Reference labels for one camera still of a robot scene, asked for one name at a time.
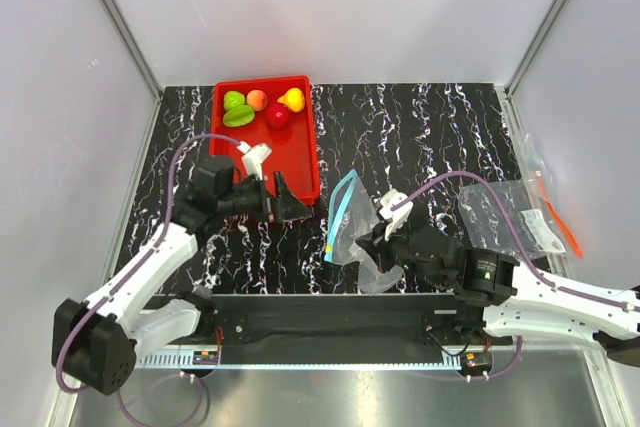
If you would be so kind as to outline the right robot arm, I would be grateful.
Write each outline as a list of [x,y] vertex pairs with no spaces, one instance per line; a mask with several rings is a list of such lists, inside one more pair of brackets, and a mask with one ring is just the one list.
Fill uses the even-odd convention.
[[566,340],[599,347],[619,364],[639,364],[637,288],[599,287],[544,272],[429,227],[388,233],[379,224],[356,244],[378,273],[414,274],[470,307],[453,321],[463,342],[486,335]]

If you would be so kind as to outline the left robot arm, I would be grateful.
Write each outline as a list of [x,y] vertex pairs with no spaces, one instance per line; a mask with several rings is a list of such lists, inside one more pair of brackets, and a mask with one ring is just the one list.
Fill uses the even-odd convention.
[[282,173],[275,190],[256,174],[234,179],[227,156],[201,161],[191,180],[168,203],[168,218],[150,241],[111,280],[83,301],[63,301],[54,313],[51,363],[58,386],[64,378],[111,395],[131,376],[137,360],[189,338],[208,341],[216,330],[216,306],[209,293],[183,293],[150,314],[143,309],[185,262],[203,249],[218,223],[247,215],[259,222],[306,220],[312,210],[289,189]]

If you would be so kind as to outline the orange peach toy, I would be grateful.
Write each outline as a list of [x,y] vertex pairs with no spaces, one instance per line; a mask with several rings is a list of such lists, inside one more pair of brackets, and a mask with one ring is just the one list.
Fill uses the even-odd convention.
[[264,110],[268,106],[269,100],[268,100],[268,96],[264,91],[259,89],[254,89],[247,93],[246,103],[254,111],[259,112]]

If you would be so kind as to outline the clear blue zip bag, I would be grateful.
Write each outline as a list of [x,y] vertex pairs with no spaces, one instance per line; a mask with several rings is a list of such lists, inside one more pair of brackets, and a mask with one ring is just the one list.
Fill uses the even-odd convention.
[[[336,266],[356,263],[360,270],[360,261],[365,254],[355,245],[360,236],[371,233],[384,221],[379,216],[358,173],[348,172],[333,189],[328,210],[327,237],[324,260]],[[383,292],[362,292],[368,295]]]

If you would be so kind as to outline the red plastic tray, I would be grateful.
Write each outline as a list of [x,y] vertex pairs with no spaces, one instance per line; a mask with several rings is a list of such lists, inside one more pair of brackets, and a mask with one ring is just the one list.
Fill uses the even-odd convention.
[[[289,89],[301,90],[305,107],[293,113],[290,122],[281,130],[267,125],[268,115],[258,112],[252,122],[245,126],[228,127],[223,124],[224,95],[234,91],[243,95],[252,90],[266,94],[267,100],[276,101]],[[263,173],[267,176],[267,187],[275,191],[273,174],[280,171],[291,192],[305,205],[311,206],[320,196],[317,139],[309,78],[304,75],[288,77],[249,79],[219,82],[212,94],[211,132],[254,146],[265,143],[271,154],[263,162]]]

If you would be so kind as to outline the red apple toy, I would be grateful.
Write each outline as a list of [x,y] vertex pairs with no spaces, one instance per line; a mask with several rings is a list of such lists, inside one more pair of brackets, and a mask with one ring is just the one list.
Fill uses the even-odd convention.
[[265,109],[265,123],[269,129],[283,130],[290,123],[291,111],[282,103],[274,102]]

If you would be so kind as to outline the green round cabbage toy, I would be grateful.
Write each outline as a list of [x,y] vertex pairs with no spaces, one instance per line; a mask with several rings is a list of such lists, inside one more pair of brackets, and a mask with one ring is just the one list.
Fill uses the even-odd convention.
[[223,97],[223,108],[226,111],[230,111],[245,104],[245,95],[238,91],[228,91]]

